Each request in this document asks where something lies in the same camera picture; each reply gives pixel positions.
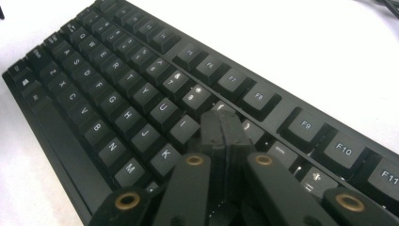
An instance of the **key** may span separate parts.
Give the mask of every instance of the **key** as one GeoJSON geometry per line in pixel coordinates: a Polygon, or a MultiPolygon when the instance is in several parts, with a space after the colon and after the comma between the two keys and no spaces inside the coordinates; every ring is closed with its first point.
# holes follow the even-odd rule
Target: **key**
{"type": "Polygon", "coordinates": [[[125,139],[131,139],[146,123],[146,120],[131,106],[127,107],[115,120],[115,125],[125,139]]]}
{"type": "Polygon", "coordinates": [[[342,132],[332,132],[318,145],[314,159],[345,179],[349,179],[366,157],[368,150],[342,132]]]}
{"type": "Polygon", "coordinates": [[[171,129],[168,134],[170,139],[181,150],[184,149],[188,139],[194,136],[200,129],[200,125],[191,119],[189,116],[184,115],[171,129]]]}
{"type": "Polygon", "coordinates": [[[144,176],[145,170],[141,165],[135,160],[131,158],[115,175],[115,179],[117,179],[120,186],[140,186],[137,182],[144,176]]]}
{"type": "Polygon", "coordinates": [[[376,202],[399,214],[399,165],[373,154],[357,172],[352,184],[376,202]]]}
{"type": "Polygon", "coordinates": [[[150,120],[164,133],[182,116],[182,110],[164,98],[150,113],[150,120]]]}
{"type": "Polygon", "coordinates": [[[110,168],[125,153],[127,153],[126,147],[118,138],[114,137],[100,150],[99,156],[103,163],[110,168]]]}
{"type": "Polygon", "coordinates": [[[232,102],[240,98],[253,81],[235,69],[229,69],[215,84],[215,90],[232,102]]]}
{"type": "Polygon", "coordinates": [[[206,58],[208,54],[203,52],[194,44],[188,44],[185,48],[173,58],[173,61],[182,68],[191,72],[197,65],[206,58]]]}
{"type": "Polygon", "coordinates": [[[323,199],[326,190],[338,186],[338,183],[315,167],[311,167],[302,179],[299,179],[305,189],[319,199],[323,199]]]}
{"type": "Polygon", "coordinates": [[[253,118],[263,121],[279,100],[278,94],[257,83],[238,104],[253,118]]]}
{"type": "Polygon", "coordinates": [[[323,121],[300,108],[294,110],[282,127],[285,128],[281,135],[304,153],[309,153],[328,129],[323,121]]]}
{"type": "Polygon", "coordinates": [[[168,175],[168,173],[179,161],[181,155],[176,149],[173,148],[169,143],[165,145],[161,151],[159,151],[151,160],[151,165],[157,172],[158,176],[162,179],[168,175]]]}
{"type": "Polygon", "coordinates": [[[146,124],[131,141],[137,153],[144,160],[148,160],[164,145],[166,140],[150,124],[146,124]]]}
{"type": "Polygon", "coordinates": [[[150,83],[146,83],[133,96],[133,104],[147,115],[162,99],[163,95],[150,83]]]}
{"type": "Polygon", "coordinates": [[[192,88],[192,86],[194,86],[194,81],[177,70],[165,80],[161,89],[171,100],[177,102],[192,88]]]}
{"type": "Polygon", "coordinates": [[[214,100],[214,96],[208,90],[204,89],[200,85],[193,87],[183,97],[184,108],[194,118],[199,119],[200,115],[207,109],[209,109],[214,100]]]}
{"type": "Polygon", "coordinates": [[[286,169],[292,169],[294,162],[298,159],[298,154],[279,141],[276,141],[267,152],[275,156],[286,169]]]}

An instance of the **white surface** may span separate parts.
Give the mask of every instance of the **white surface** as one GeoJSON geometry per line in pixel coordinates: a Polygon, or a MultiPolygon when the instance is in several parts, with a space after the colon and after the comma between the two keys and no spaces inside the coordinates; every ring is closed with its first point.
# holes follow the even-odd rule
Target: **white surface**
{"type": "MultiPolygon", "coordinates": [[[[92,1],[0,0],[0,73],[92,1]]],[[[371,1],[132,1],[399,153],[399,21],[371,1]]],[[[0,225],[80,219],[3,79],[0,225]]]]}

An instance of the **keycap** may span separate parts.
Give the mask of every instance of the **keycap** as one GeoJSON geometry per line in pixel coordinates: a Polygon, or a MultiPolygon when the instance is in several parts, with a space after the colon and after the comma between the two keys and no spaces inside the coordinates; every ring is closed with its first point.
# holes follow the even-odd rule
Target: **keycap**
{"type": "Polygon", "coordinates": [[[165,143],[162,137],[150,124],[146,124],[132,138],[136,152],[145,160],[151,158],[165,143]]]}
{"type": "Polygon", "coordinates": [[[164,179],[173,169],[181,155],[169,143],[165,145],[151,160],[158,176],[164,179]]]}
{"type": "Polygon", "coordinates": [[[120,186],[132,186],[136,184],[141,177],[145,174],[145,170],[141,165],[135,160],[131,158],[115,175],[115,179],[117,179],[120,186]]]}
{"type": "Polygon", "coordinates": [[[312,113],[297,108],[291,118],[283,125],[281,135],[295,144],[301,151],[308,153],[315,143],[327,131],[327,125],[312,113]]]}
{"type": "Polygon", "coordinates": [[[213,100],[214,96],[211,92],[200,85],[196,85],[183,97],[184,109],[195,119],[198,119],[203,112],[211,108],[213,100]]]}
{"type": "Polygon", "coordinates": [[[275,156],[287,169],[291,169],[294,162],[298,159],[297,153],[279,141],[276,141],[267,153],[275,156]]]}
{"type": "Polygon", "coordinates": [[[367,156],[368,150],[343,132],[331,132],[318,145],[313,157],[323,166],[349,179],[367,156]]]}
{"type": "Polygon", "coordinates": [[[162,132],[167,132],[170,127],[182,116],[182,110],[172,103],[168,98],[164,98],[151,112],[150,120],[162,132]]]}
{"type": "Polygon", "coordinates": [[[206,56],[207,54],[198,46],[188,44],[176,57],[173,58],[173,61],[188,72],[191,72],[203,59],[206,58],[206,56]]]}
{"type": "Polygon", "coordinates": [[[307,191],[319,199],[323,199],[323,194],[326,190],[338,186],[336,181],[316,167],[311,167],[305,176],[299,180],[307,191]]]}
{"type": "Polygon", "coordinates": [[[263,121],[281,99],[277,93],[257,83],[238,104],[258,121],[263,121]]]}
{"type": "Polygon", "coordinates": [[[169,137],[174,144],[183,149],[188,139],[194,136],[200,129],[200,125],[191,117],[184,115],[171,129],[169,137]]]}
{"type": "Polygon", "coordinates": [[[399,214],[399,165],[381,155],[370,156],[352,184],[376,202],[399,214]]]}

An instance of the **function key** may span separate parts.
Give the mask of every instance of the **function key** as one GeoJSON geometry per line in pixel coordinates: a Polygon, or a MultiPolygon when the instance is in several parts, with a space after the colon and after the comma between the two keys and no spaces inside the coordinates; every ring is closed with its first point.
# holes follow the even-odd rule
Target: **function key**
{"type": "Polygon", "coordinates": [[[280,100],[277,93],[257,83],[238,104],[253,118],[263,121],[280,100]]]}
{"type": "Polygon", "coordinates": [[[300,108],[294,110],[282,127],[281,135],[304,153],[309,153],[328,129],[327,124],[300,108]]]}
{"type": "Polygon", "coordinates": [[[229,69],[215,84],[215,89],[232,102],[243,95],[253,81],[235,69],[229,69]]]}
{"type": "Polygon", "coordinates": [[[145,42],[150,42],[152,37],[154,37],[162,29],[159,24],[153,20],[147,21],[138,29],[138,37],[145,42]]]}
{"type": "Polygon", "coordinates": [[[172,48],[181,38],[171,32],[169,29],[164,28],[156,34],[150,41],[150,45],[158,50],[161,54],[165,54],[172,48]]]}
{"type": "Polygon", "coordinates": [[[364,145],[342,132],[327,135],[314,152],[314,159],[345,179],[349,179],[367,154],[364,145]]]}
{"type": "Polygon", "coordinates": [[[209,55],[197,66],[193,74],[206,85],[212,86],[228,69],[229,66],[220,59],[209,55]]]}
{"type": "Polygon", "coordinates": [[[297,174],[297,178],[308,192],[320,200],[323,199],[325,191],[338,186],[336,181],[325,175],[321,170],[309,165],[304,167],[302,171],[297,174]]]}
{"type": "Polygon", "coordinates": [[[203,52],[198,46],[188,44],[185,48],[173,58],[173,61],[182,68],[191,72],[208,54],[203,52]]]}
{"type": "Polygon", "coordinates": [[[372,155],[357,172],[352,184],[399,216],[399,165],[372,155]]]}

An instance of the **black plastic part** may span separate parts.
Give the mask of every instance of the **black plastic part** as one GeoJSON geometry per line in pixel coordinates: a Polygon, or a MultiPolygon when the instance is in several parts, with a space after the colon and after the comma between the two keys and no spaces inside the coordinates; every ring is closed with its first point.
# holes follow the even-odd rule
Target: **black plastic part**
{"type": "Polygon", "coordinates": [[[340,225],[399,225],[391,213],[367,197],[345,187],[326,191],[322,205],[340,225]]]}
{"type": "Polygon", "coordinates": [[[201,153],[183,155],[170,178],[153,226],[207,225],[210,171],[208,156],[201,153]]]}
{"type": "Polygon", "coordinates": [[[277,158],[252,153],[245,174],[271,225],[338,225],[277,158]]]}

